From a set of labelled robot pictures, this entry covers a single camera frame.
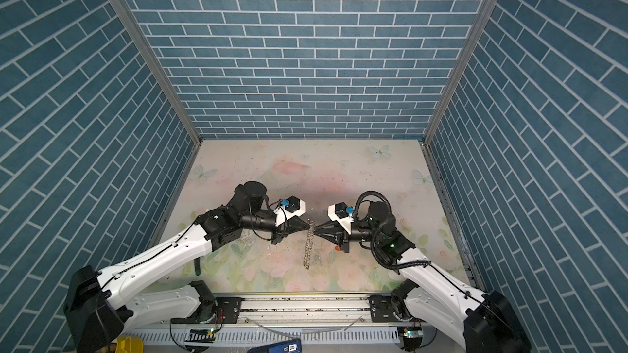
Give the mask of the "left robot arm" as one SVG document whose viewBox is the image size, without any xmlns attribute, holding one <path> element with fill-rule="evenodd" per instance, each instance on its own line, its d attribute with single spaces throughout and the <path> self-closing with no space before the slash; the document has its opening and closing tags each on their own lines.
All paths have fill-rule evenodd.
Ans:
<svg viewBox="0 0 628 353">
<path fill-rule="evenodd" d="M 108 348 L 123 332 L 139 325 L 209 319 L 216 303 L 202 281 L 146 298 L 141 293 L 190 261 L 238 240 L 243 230 L 268 232 L 272 244 L 308 230 L 302 219 L 306 211 L 305 202 L 295 196 L 269 204 L 266 186 L 247 181 L 235 188 L 227 204 L 199 215 L 165 242 L 99 271 L 92 266 L 75 271 L 63 306 L 75 350 Z"/>
</svg>

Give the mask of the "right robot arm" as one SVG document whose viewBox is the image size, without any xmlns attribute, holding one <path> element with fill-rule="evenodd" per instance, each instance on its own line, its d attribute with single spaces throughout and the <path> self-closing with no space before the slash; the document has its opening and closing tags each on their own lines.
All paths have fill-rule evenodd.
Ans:
<svg viewBox="0 0 628 353">
<path fill-rule="evenodd" d="M 467 352 L 530 352 L 531 342 L 509 300 L 476 289 L 445 271 L 397 229 L 390 202 L 377 191 L 361 194 L 353 207 L 328 208 L 328 222 L 313 233 L 348 252 L 358 242 L 384 269 L 404 281 L 390 294 L 402 321 L 424 320 Z"/>
</svg>

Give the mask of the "blue stapler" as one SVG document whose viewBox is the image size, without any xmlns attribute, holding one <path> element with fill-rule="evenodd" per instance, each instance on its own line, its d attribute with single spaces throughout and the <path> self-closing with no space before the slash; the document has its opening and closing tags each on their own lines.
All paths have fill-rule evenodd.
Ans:
<svg viewBox="0 0 628 353">
<path fill-rule="evenodd" d="M 302 351 L 301 340 L 291 339 L 264 346 L 252 347 L 248 349 L 247 353 L 301 353 Z"/>
</svg>

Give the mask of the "yellow tape dispenser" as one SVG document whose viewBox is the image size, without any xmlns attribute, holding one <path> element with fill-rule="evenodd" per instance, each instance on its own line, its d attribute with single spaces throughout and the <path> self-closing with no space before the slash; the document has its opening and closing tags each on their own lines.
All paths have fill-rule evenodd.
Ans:
<svg viewBox="0 0 628 353">
<path fill-rule="evenodd" d="M 143 353 L 143 341 L 136 336 L 122 336 L 115 340 L 115 353 Z"/>
</svg>

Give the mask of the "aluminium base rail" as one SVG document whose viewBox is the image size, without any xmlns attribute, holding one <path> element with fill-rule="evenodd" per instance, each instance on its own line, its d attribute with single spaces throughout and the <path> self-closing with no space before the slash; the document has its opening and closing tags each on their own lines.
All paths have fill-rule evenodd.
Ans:
<svg viewBox="0 0 628 353">
<path fill-rule="evenodd" d="M 161 320 L 130 331 L 146 346 L 249 348 L 288 339 L 307 345 L 394 345 L 415 351 L 430 346 L 438 332 L 427 321 L 373 323 L 368 297 L 383 293 L 250 294 L 232 325 L 170 325 Z"/>
</svg>

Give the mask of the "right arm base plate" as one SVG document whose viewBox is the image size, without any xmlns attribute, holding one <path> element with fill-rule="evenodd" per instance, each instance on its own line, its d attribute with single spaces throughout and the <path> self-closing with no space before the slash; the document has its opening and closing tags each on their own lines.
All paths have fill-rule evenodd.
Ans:
<svg viewBox="0 0 628 353">
<path fill-rule="evenodd" d="M 392 294 L 373 294 L 368 297 L 373 323 L 415 323 L 419 319 L 408 310 L 402 297 Z"/>
</svg>

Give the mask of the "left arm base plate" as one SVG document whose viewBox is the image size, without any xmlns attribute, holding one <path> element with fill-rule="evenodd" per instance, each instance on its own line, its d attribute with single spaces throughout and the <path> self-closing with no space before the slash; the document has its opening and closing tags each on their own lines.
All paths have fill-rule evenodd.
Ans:
<svg viewBox="0 0 628 353">
<path fill-rule="evenodd" d="M 241 297 L 217 297 L 211 304 L 202 303 L 187 318 L 174 318 L 171 323 L 175 325 L 232 325 L 239 320 L 243 299 Z"/>
</svg>

